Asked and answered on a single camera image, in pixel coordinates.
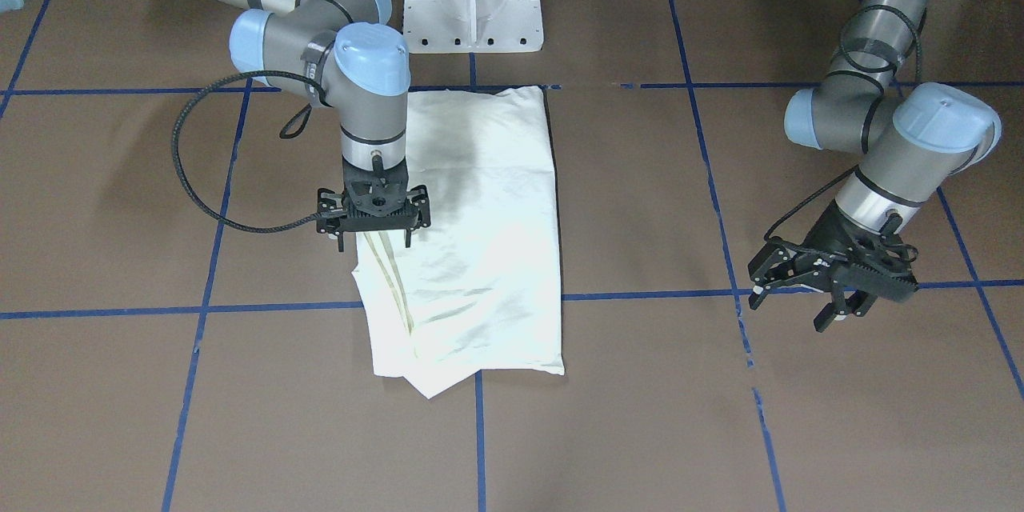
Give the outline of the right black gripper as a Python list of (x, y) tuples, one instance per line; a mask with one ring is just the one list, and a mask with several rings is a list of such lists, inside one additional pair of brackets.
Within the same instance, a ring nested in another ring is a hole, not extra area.
[(376, 161), (372, 170), (343, 161), (342, 175), (344, 191), (319, 188), (317, 200), (317, 232), (333, 238), (339, 253), (345, 252), (346, 232), (403, 230), (409, 249), (414, 232), (431, 225), (428, 190), (407, 186), (407, 161), (389, 169)]

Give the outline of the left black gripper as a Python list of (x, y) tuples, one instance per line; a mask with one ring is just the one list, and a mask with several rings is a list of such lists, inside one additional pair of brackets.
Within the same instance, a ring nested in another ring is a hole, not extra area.
[(746, 297), (750, 310), (757, 310), (780, 287), (808, 287), (831, 297), (813, 319), (815, 332), (822, 333), (851, 314), (853, 305), (878, 298), (904, 302), (918, 293), (912, 273), (918, 247), (898, 234), (904, 219), (896, 210), (889, 210), (881, 230), (873, 231), (860, 227), (831, 202), (799, 244), (775, 234), (784, 220), (765, 232), (764, 247), (746, 264), (754, 284)]

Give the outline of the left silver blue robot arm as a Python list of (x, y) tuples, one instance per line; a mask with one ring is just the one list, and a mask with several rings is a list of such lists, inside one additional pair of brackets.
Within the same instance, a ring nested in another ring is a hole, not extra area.
[(866, 315), (879, 299), (918, 293), (918, 247), (901, 232), (949, 176), (983, 161), (1002, 136), (994, 108), (945, 83), (918, 82), (904, 98), (886, 93), (908, 59), (922, 75), (929, 1), (863, 0), (842, 25), (822, 83), (791, 96), (790, 142), (860, 159), (831, 180), (838, 193), (803, 241), (787, 241), (776, 225), (765, 232), (746, 264), (750, 309), (783, 287), (805, 287), (829, 297), (814, 319), (823, 332)]

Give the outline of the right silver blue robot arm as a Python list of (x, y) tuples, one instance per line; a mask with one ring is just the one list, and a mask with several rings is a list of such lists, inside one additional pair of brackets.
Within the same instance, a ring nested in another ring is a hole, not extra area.
[[(2, 0), (5, 12), (29, 0)], [(182, 130), (191, 111), (216, 89), (253, 81), (297, 95), (304, 106), (279, 131), (302, 133), (314, 110), (339, 115), (343, 191), (319, 189), (317, 209), (268, 234), (314, 223), (337, 242), (347, 232), (401, 230), (406, 239), (431, 224), (423, 185), (410, 186), (406, 161), (407, 95), (412, 85), (406, 39), (390, 27), (391, 0), (216, 0), (241, 15), (228, 37), (234, 75), (205, 86), (182, 108), (172, 129), (171, 156), (191, 202), (224, 226), (258, 234), (204, 203), (180, 158)]]

